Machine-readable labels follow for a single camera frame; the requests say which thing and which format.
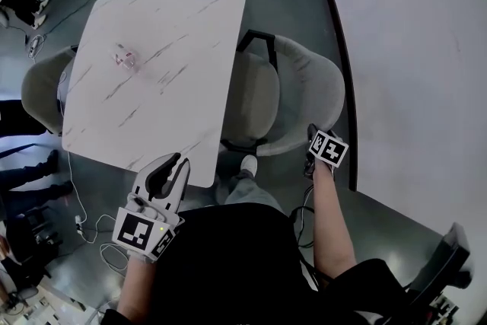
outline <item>gray chair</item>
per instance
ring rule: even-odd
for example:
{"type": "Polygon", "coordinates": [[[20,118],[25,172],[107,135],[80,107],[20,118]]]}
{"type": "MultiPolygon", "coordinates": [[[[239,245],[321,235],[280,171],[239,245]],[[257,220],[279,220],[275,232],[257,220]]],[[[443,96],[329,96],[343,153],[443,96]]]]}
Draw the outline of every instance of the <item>gray chair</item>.
{"type": "Polygon", "coordinates": [[[59,79],[74,59],[77,49],[77,46],[70,46],[39,61],[29,69],[22,81],[24,110],[53,134],[62,132],[62,114],[57,99],[59,79]]]}
{"type": "Polygon", "coordinates": [[[331,129],[344,100],[342,73],[333,62],[288,38],[249,30],[235,56],[221,143],[231,151],[280,155],[307,143],[310,123],[324,131],[331,129]],[[269,61],[242,53],[254,37],[267,42],[269,61]],[[280,67],[291,66],[301,101],[295,122],[279,139],[267,142],[263,137],[274,124],[282,99],[276,52],[288,60],[280,67]],[[253,145],[242,146],[249,142],[253,145]]]}

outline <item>gray pants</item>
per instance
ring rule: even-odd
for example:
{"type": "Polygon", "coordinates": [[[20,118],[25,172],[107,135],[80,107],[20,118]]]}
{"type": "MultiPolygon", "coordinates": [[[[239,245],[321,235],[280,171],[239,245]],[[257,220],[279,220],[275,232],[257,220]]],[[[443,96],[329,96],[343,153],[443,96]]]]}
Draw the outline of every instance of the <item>gray pants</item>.
{"type": "MultiPolygon", "coordinates": [[[[268,205],[283,212],[275,198],[257,186],[253,175],[248,170],[241,170],[237,176],[231,178],[229,190],[230,195],[225,200],[225,205],[260,203],[261,205],[268,205]]],[[[216,206],[217,204],[214,196],[201,196],[198,199],[183,200],[178,212],[200,209],[206,206],[216,206]]]]}

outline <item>white sneaker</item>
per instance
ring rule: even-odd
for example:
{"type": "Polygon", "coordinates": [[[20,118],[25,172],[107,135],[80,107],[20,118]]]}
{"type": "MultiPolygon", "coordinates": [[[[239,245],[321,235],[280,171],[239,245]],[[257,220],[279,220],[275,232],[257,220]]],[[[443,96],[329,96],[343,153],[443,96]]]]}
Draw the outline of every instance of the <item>white sneaker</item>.
{"type": "Polygon", "coordinates": [[[39,10],[36,11],[36,14],[37,15],[40,15],[41,12],[43,12],[43,9],[46,8],[47,4],[50,2],[51,0],[44,0],[44,2],[42,2],[40,5],[39,5],[39,10]]]}
{"type": "Polygon", "coordinates": [[[248,170],[255,177],[257,173],[257,158],[252,155],[245,156],[242,164],[240,164],[240,170],[248,170]]]}
{"type": "Polygon", "coordinates": [[[47,18],[47,15],[43,15],[42,17],[37,18],[37,19],[36,19],[36,20],[33,22],[33,26],[32,26],[32,28],[33,28],[34,30],[37,30],[37,29],[38,29],[38,28],[39,28],[39,27],[40,27],[40,26],[41,26],[41,25],[44,23],[44,21],[46,20],[46,18],[47,18]]]}

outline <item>white wall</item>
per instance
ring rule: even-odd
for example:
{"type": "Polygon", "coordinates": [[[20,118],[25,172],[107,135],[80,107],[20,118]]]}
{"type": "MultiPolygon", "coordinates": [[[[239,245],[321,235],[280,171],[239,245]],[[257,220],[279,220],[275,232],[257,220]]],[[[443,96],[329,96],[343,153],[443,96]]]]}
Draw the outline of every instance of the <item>white wall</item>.
{"type": "Polygon", "coordinates": [[[446,233],[476,273],[447,295],[487,307],[487,0],[336,0],[358,116],[358,190],[446,233]]]}

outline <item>marble-pattern tabletop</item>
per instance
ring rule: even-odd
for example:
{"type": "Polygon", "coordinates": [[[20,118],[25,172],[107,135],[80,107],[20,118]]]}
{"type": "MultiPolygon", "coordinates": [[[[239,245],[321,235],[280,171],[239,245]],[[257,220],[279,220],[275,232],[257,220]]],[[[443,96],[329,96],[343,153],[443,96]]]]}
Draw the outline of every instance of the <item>marble-pattern tabletop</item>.
{"type": "Polygon", "coordinates": [[[180,152],[189,184],[211,186],[244,4],[98,0],[69,81],[62,147],[135,172],[180,152]],[[115,43],[134,52],[137,72],[111,59],[115,43]]]}

